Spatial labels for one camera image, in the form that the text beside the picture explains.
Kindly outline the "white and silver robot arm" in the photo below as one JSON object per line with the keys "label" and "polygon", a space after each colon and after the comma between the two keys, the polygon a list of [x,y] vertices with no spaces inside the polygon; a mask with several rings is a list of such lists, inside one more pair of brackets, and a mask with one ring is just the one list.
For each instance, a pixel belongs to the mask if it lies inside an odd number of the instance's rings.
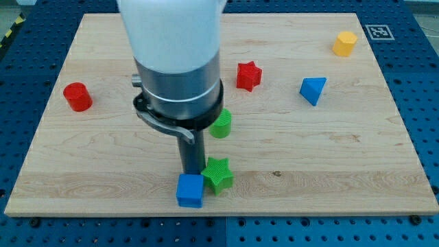
{"label": "white and silver robot arm", "polygon": [[222,109],[223,0],[117,0],[141,80],[139,117],[193,145]]}

